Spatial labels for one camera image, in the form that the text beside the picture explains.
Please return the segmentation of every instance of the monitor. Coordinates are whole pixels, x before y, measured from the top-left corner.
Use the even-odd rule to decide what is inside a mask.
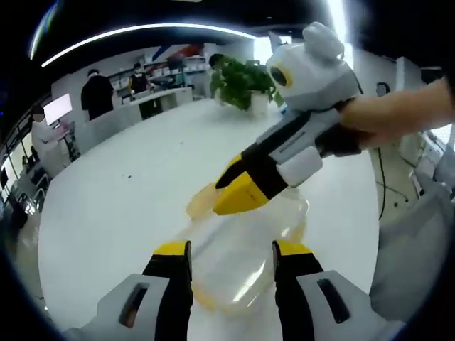
[[[71,106],[70,94],[64,94],[62,97],[59,97],[55,101],[44,106],[45,120],[50,126],[71,110],[73,110],[73,107]]]

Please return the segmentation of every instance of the clear plastic cup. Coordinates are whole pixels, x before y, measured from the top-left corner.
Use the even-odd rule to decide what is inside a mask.
[[[273,284],[272,242],[300,242],[307,210],[299,191],[287,188],[256,210],[192,220],[177,239],[191,240],[194,298],[210,310],[248,311]]]

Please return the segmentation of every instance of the shelf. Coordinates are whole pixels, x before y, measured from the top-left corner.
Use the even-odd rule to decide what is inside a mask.
[[[185,71],[186,74],[193,74],[193,73],[199,73],[199,72],[206,72],[207,70],[191,70],[191,71]],[[158,80],[160,78],[169,78],[171,76],[175,76],[175,75],[180,75],[181,73],[174,73],[172,75],[161,75],[161,76],[151,76],[151,77],[147,77],[147,79],[149,81],[152,81],[152,80]],[[114,89],[114,91],[122,91],[124,89],[126,89],[128,87],[120,87],[119,89]]]
[[[193,55],[191,57],[186,57],[185,60],[200,60],[200,59],[205,59],[205,56],[203,55]],[[167,63],[167,60],[163,61],[163,62],[152,62],[152,63],[147,63],[147,64],[144,64],[143,66],[144,67],[148,67],[148,66],[152,66],[152,65],[159,65],[159,64],[166,64]],[[134,67],[130,68],[130,69],[126,69],[126,70],[123,70],[123,71],[120,71],[120,72],[117,72],[117,73],[114,73],[110,76],[107,76],[107,78],[111,79],[112,77],[118,77],[120,76],[121,74],[123,73],[131,73],[133,72],[134,70]]]

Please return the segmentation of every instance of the white wall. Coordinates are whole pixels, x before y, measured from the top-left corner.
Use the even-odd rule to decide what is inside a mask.
[[[247,60],[253,60],[255,56],[253,40],[245,40],[220,46],[220,53],[238,59],[243,63]]]
[[[417,90],[425,86],[420,67],[405,57],[398,58],[396,86],[397,90]]]
[[[354,71],[365,94],[376,96],[376,84],[386,82],[395,90],[396,64],[387,58],[354,48]]]

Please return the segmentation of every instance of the white table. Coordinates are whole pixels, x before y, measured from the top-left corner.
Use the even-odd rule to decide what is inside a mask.
[[[183,104],[193,101],[193,90],[191,87],[178,87],[176,89],[167,89],[162,91],[154,92],[148,96],[136,99],[130,103],[123,105],[139,105],[153,99],[160,99],[161,106],[164,111],[172,109],[174,107],[179,107]]]
[[[269,111],[252,119],[209,99],[187,104],[106,140],[52,181],[38,260],[48,311],[61,330],[87,323],[104,294],[141,273],[153,250],[187,226],[192,196],[279,121],[274,104]],[[325,269],[368,292],[379,232],[368,152],[327,158],[301,192],[310,206],[304,243]],[[280,340],[273,295],[267,293],[268,308],[248,322],[249,340]],[[233,329],[215,327],[214,318],[195,302],[188,339],[221,340],[228,332],[233,340]]]

